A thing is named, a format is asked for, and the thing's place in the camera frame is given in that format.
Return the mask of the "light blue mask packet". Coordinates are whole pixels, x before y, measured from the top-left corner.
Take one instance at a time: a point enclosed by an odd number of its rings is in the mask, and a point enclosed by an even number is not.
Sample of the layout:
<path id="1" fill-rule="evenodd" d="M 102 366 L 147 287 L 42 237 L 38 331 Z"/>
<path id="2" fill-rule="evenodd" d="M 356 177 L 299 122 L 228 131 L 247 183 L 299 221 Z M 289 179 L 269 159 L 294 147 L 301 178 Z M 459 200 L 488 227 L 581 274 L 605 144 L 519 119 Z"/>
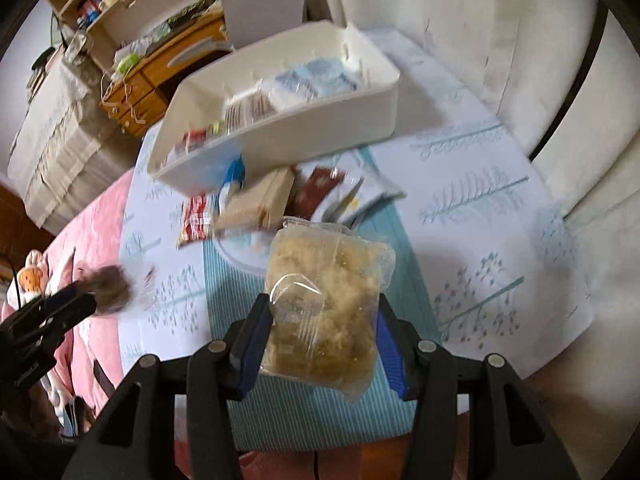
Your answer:
<path id="1" fill-rule="evenodd" d="M 262 82 L 262 91 L 276 110 L 288 110 L 363 88 L 361 77 L 339 58 L 315 58 Z"/>

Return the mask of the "white red snack bag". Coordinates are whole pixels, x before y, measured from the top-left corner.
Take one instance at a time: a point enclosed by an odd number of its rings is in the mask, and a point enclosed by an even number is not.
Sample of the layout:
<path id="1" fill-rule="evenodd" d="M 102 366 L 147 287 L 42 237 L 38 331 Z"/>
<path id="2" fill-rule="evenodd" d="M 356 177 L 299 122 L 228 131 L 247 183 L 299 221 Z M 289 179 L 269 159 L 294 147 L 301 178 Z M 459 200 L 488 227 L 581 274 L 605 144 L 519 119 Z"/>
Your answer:
<path id="1" fill-rule="evenodd" d="M 224 104 L 220 119 L 201 129 L 190 128 L 169 152 L 167 159 L 180 158 L 198 150 L 209 140 L 228 136 L 235 130 L 254 125 L 274 114 L 276 109 L 262 90 L 235 96 Z"/>

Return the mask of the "dark red snack packet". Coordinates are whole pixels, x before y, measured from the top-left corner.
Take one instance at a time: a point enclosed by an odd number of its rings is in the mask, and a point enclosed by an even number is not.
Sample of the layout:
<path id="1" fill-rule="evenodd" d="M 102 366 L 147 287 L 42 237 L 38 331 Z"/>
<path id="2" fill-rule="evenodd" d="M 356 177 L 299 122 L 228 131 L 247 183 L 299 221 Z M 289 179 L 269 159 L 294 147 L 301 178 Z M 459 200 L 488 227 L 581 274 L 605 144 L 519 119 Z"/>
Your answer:
<path id="1" fill-rule="evenodd" d="M 296 218 L 310 220 L 322 200 L 341 184 L 346 176 L 344 170 L 317 166 L 304 185 L 295 193 L 290 214 Z"/>

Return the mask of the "cartoon baby cloth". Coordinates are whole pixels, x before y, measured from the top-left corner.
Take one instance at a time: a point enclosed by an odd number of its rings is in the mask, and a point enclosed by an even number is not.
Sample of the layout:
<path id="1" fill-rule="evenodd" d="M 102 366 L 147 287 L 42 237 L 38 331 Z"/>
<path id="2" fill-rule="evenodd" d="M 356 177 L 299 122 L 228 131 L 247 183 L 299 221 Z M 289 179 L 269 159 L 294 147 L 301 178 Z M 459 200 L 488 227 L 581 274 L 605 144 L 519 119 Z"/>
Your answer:
<path id="1" fill-rule="evenodd" d="M 26 257 L 25 264 L 16 274 L 6 290 L 6 302 L 13 309 L 28 304 L 38 296 L 42 296 L 49 281 L 49 266 L 46 257 L 37 249 L 33 249 Z"/>

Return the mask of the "red Coolies cookie packet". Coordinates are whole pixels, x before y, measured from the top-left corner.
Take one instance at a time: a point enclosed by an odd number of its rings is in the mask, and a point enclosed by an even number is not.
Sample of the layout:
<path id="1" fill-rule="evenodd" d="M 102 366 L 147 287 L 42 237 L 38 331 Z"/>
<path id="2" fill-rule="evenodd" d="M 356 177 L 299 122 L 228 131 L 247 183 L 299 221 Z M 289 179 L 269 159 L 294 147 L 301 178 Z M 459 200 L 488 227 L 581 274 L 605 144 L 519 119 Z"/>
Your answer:
<path id="1" fill-rule="evenodd" d="M 213 236 L 216 216 L 215 196 L 200 194 L 182 204 L 177 247 L 204 242 Z"/>

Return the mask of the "wooden desk drawers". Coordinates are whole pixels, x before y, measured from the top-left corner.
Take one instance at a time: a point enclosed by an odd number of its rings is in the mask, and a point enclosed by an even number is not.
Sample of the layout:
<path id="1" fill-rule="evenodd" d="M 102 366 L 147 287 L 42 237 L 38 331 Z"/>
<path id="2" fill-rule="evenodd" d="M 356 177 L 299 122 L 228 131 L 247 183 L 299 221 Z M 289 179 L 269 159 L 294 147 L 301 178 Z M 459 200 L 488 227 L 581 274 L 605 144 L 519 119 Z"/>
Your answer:
<path id="1" fill-rule="evenodd" d="M 224 11 L 210 10 L 103 90 L 100 107 L 122 130 L 141 138 L 165 116 L 183 79 L 230 51 Z"/>

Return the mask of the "clear bag yellow crumbs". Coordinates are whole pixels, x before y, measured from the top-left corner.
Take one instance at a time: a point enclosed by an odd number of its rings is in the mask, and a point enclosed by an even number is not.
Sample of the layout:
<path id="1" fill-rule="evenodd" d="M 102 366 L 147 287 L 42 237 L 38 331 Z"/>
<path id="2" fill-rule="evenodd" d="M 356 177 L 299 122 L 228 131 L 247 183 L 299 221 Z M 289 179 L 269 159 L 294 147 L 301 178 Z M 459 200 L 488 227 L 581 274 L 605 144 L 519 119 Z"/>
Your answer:
<path id="1" fill-rule="evenodd" d="M 265 276 L 272 325 L 262 374 L 360 398 L 374 376 L 378 298 L 395 264 L 390 244 L 335 224 L 286 219 Z"/>

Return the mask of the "white draped cloth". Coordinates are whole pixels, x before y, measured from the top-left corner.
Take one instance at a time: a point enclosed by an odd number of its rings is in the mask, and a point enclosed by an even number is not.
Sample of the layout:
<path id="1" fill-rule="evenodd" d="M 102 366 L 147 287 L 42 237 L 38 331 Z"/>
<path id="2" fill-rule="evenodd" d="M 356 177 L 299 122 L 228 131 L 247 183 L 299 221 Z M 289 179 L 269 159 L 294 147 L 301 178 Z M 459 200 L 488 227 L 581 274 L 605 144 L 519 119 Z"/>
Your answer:
<path id="1" fill-rule="evenodd" d="M 27 217 L 56 235 L 136 164 L 140 141 L 100 107 L 103 73 L 62 58 L 30 104 L 8 177 Z"/>

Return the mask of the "clear brown cake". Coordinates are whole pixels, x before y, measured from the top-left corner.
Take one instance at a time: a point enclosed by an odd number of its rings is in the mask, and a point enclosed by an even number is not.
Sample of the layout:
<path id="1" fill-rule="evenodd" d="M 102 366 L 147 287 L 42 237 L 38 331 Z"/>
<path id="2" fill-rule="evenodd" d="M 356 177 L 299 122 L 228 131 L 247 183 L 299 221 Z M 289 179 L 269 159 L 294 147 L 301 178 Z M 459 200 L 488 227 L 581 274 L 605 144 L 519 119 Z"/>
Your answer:
<path id="1" fill-rule="evenodd" d="M 140 313 L 152 306 L 155 288 L 152 264 L 78 266 L 77 271 L 80 290 L 96 300 L 96 316 Z"/>

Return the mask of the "brown paper bag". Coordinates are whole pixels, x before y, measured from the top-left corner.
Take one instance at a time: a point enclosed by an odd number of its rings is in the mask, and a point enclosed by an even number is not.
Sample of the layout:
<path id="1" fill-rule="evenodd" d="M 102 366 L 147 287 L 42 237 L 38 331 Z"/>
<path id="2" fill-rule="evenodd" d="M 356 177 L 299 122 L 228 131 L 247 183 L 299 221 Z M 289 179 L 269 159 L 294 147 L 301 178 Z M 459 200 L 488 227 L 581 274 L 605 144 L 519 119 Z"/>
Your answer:
<path id="1" fill-rule="evenodd" d="M 214 231 L 274 228 L 284 216 L 294 181 L 294 170 L 283 167 L 245 185 L 228 199 L 214 221 Z"/>

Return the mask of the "blue and white snack packet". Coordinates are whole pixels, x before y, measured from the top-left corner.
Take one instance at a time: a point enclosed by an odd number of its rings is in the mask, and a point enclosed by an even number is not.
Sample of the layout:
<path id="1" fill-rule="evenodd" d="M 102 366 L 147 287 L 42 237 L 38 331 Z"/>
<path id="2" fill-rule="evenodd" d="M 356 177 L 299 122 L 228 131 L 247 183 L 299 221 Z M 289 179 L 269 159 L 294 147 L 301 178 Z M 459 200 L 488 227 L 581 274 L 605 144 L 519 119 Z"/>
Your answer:
<path id="1" fill-rule="evenodd" d="M 218 214 L 221 216 L 224 210 L 228 207 L 228 203 L 233 196 L 243 186 L 245 180 L 245 165 L 241 157 L 235 159 L 234 162 L 227 169 L 224 176 L 224 182 L 222 182 L 220 191 L 218 193 Z"/>

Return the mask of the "leaf patterned tablecloth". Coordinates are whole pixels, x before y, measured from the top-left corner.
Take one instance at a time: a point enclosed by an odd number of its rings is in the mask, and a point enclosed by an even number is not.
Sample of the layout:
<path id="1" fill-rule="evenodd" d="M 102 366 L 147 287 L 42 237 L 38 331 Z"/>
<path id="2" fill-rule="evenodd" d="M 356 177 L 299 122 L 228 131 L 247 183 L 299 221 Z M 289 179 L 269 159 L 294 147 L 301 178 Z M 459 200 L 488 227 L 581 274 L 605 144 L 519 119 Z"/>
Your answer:
<path id="1" fill-rule="evenodd" d="M 396 252 L 386 295 L 398 318 L 456 356 L 540 370 L 590 325 L 587 286 L 559 207 L 508 130 L 434 56 L 393 29 L 370 39 L 401 73 L 395 135 L 356 157 L 398 185 L 358 233 Z M 244 318 L 264 281 L 250 239 L 179 246 L 182 196 L 138 157 L 119 255 L 152 271 L 118 323 L 120 356 L 188 356 Z"/>

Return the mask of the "white plastic organizer bin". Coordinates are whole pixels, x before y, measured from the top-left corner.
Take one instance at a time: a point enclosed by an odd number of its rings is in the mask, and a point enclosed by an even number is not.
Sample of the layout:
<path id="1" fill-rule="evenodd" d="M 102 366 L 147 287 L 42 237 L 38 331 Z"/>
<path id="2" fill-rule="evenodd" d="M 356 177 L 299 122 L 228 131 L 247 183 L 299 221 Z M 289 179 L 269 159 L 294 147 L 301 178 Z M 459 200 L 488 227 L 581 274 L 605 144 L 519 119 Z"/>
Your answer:
<path id="1" fill-rule="evenodd" d="M 179 84 L 146 171 L 185 195 L 389 138 L 400 71 L 360 30 L 328 21 L 280 32 Z"/>

